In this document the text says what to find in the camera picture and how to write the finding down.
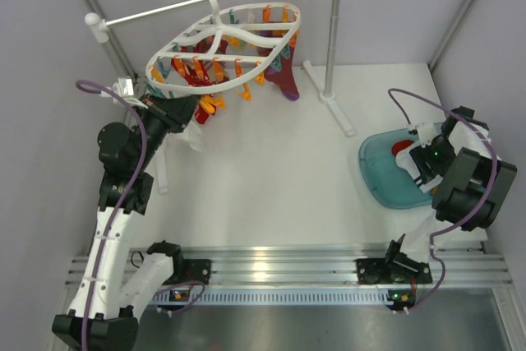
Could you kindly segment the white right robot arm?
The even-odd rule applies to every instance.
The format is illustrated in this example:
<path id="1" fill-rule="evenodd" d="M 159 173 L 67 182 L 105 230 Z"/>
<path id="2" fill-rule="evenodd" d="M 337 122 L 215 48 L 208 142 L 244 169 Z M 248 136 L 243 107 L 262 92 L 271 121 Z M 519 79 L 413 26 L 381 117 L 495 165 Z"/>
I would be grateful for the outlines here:
<path id="1" fill-rule="evenodd" d="M 391 152 L 416 188 L 431 195 L 431 214 L 390 243 L 383 271 L 393 282 L 428 283 L 429 262 L 453 233 L 492 225 L 517 168 L 499 157 L 488 125 L 470 108 L 451 110 L 440 127 L 423 123 L 411 133 L 412 139 L 395 143 Z"/>

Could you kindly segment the white oval clip hanger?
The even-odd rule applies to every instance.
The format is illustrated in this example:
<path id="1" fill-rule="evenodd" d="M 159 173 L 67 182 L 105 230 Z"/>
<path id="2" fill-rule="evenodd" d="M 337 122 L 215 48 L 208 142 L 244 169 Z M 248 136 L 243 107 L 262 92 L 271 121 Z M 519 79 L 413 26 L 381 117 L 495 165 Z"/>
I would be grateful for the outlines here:
<path id="1" fill-rule="evenodd" d="M 148 84 L 165 94 L 210 95 L 265 81 L 264 71 L 298 37 L 301 12 L 291 3 L 263 2 L 220 9 L 193 23 L 147 63 Z"/>

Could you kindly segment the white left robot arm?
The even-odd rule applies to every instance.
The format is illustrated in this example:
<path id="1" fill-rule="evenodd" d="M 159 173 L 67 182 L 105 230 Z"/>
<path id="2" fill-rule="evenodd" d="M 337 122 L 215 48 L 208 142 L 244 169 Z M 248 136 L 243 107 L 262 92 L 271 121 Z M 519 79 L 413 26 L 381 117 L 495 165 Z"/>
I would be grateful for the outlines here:
<path id="1" fill-rule="evenodd" d="M 128 281 L 123 279 L 154 184 L 145 170 L 168 134 L 184 132 L 198 98 L 145 96 L 141 102 L 134 127 L 112 122 L 97 136 L 104 175 L 95 235 L 76 295 L 67 313 L 55 316 L 52 325 L 52 332 L 70 349 L 133 349 L 150 300 L 164 283 L 176 283 L 186 272 L 181 248 L 162 241 L 149 247 Z"/>

